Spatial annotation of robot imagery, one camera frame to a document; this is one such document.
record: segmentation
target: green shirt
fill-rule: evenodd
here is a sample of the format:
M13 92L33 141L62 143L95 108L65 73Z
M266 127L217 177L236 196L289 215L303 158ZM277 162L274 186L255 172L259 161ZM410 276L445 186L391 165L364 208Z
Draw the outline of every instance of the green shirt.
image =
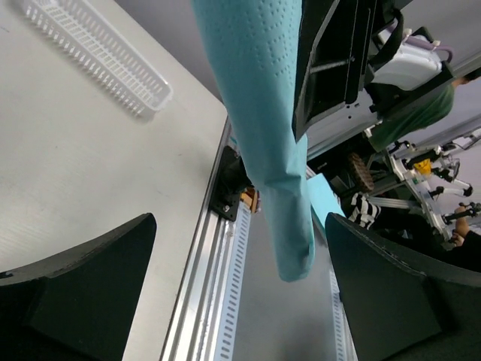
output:
M372 129L369 142L376 152L380 152L405 135L427 128L443 119L451 111L453 103L454 87L449 85L436 98L414 109L411 113L403 117L384 119L381 124Z

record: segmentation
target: yellow part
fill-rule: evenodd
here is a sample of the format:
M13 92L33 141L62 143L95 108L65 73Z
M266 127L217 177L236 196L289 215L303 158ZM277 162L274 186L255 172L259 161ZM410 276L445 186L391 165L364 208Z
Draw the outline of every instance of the yellow part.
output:
M414 165L414 168L423 175L431 174L431 160L425 159Z

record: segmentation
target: black and white striped object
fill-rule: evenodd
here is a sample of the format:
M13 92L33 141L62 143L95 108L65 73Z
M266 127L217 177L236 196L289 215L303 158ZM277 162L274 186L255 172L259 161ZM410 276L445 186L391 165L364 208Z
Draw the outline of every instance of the black and white striped object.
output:
M381 213L381 207L371 204L362 193L356 193L351 199L351 206L354 207L349 220L369 229Z

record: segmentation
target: gray floor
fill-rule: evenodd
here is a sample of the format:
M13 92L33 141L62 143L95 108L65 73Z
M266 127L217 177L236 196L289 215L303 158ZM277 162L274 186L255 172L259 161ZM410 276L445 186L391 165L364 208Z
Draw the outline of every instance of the gray floor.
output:
M329 270L322 237L309 277L292 284L277 275L262 215L250 226L234 361L336 360Z

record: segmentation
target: towel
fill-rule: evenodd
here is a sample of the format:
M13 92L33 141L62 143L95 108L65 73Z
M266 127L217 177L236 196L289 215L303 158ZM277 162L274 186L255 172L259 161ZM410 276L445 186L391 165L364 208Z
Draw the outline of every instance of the towel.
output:
M262 194L279 276L307 276L314 234L307 138L292 132L302 0L192 0L240 154Z

